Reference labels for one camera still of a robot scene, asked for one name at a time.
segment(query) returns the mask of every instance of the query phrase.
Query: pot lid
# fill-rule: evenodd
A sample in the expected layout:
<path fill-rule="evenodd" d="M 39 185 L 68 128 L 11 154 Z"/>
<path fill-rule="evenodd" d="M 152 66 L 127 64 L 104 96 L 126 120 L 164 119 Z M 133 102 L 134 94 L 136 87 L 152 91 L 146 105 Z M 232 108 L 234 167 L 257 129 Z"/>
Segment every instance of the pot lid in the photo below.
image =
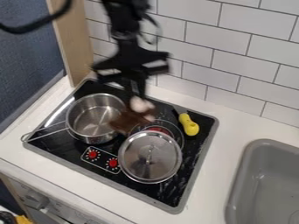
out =
<path fill-rule="evenodd" d="M 129 178 L 144 184 L 156 184 L 177 173 L 182 152 L 172 137 L 145 130 L 130 136 L 122 144 L 118 160 Z"/>

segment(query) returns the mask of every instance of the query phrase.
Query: red burner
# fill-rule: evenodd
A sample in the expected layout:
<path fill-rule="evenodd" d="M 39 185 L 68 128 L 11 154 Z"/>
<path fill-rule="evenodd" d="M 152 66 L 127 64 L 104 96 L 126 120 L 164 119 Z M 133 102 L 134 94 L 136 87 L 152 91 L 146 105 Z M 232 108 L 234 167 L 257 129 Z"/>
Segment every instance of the red burner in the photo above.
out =
<path fill-rule="evenodd" d="M 98 153 L 96 151 L 92 150 L 92 151 L 89 151 L 88 156 L 90 158 L 96 158 L 98 156 Z"/>
<path fill-rule="evenodd" d="M 146 130 L 159 131 L 159 132 L 162 132 L 162 133 L 164 133 L 166 135 L 169 135 L 171 137 L 171 133 L 167 129 L 165 129 L 163 127 L 160 127 L 160 126 L 151 126 L 151 127 L 148 127 Z"/>
<path fill-rule="evenodd" d="M 117 166 L 117 160 L 112 158 L 110 161 L 109 161 L 109 166 L 111 168 L 115 168 Z"/>

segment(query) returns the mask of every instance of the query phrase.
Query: pot handle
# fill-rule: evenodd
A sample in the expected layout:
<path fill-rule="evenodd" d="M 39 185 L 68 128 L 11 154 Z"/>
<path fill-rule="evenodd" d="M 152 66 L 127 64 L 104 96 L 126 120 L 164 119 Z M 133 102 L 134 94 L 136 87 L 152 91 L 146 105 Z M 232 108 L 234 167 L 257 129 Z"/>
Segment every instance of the pot handle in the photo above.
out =
<path fill-rule="evenodd" d="M 56 133 L 58 133 L 58 132 L 60 132 L 60 131 L 68 130 L 69 128 L 59 129 L 59 130 L 55 130 L 55 131 L 53 131 L 53 132 L 50 132 L 50 133 L 48 133 L 48 134 L 45 134 L 45 135 L 43 135 L 43 136 L 37 136 L 37 137 L 34 137 L 34 138 L 32 138 L 32 139 L 27 139 L 27 137 L 28 137 L 29 135 L 31 135 L 31 134 L 33 134 L 33 133 L 35 133 L 35 132 L 37 132 L 37 131 L 46 130 L 46 129 L 49 129 L 49 128 L 53 127 L 53 126 L 56 126 L 56 125 L 58 125 L 58 124 L 65 123 L 65 122 L 66 122 L 66 121 L 63 121 L 63 122 L 57 122 L 57 123 L 55 123 L 55 124 L 53 124 L 53 125 L 51 125 L 51 126 L 48 126 L 48 127 L 43 128 L 43 129 L 38 129 L 38 130 L 35 130 L 35 131 L 28 132 L 28 133 L 26 133 L 26 134 L 24 134 L 24 135 L 21 136 L 21 141 L 22 141 L 22 143 L 29 143 L 29 142 L 31 142 L 31 141 L 40 139 L 40 138 L 42 138 L 42 137 L 48 137 L 48 136 L 53 135 L 53 134 L 56 134 Z"/>

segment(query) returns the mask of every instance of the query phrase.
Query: blue wall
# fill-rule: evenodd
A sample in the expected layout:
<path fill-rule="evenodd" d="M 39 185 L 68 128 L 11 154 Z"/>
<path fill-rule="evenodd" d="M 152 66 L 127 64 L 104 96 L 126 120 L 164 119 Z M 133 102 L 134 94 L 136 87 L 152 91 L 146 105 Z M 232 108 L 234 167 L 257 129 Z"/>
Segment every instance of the blue wall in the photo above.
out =
<path fill-rule="evenodd" d="M 23 25 L 48 13 L 45 0 L 0 1 L 0 21 L 6 25 Z M 62 69 L 51 24 L 18 36 L 0 31 L 0 132 L 6 118 Z"/>

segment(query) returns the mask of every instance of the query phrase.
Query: white countertop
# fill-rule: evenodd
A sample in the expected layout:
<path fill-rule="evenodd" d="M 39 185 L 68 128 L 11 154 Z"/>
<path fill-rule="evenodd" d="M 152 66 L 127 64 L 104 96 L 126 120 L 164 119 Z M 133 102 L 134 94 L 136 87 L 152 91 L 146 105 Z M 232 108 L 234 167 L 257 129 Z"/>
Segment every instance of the white countertop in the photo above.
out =
<path fill-rule="evenodd" d="M 29 182 L 109 223 L 224 224 L 226 200 L 245 146 L 253 140 L 269 138 L 299 147 L 297 128 L 150 87 L 149 95 L 154 98 L 219 119 L 216 135 L 184 211 L 173 215 L 23 147 L 20 137 L 36 128 L 71 92 L 67 78 L 63 78 L 0 136 L 0 172 Z"/>

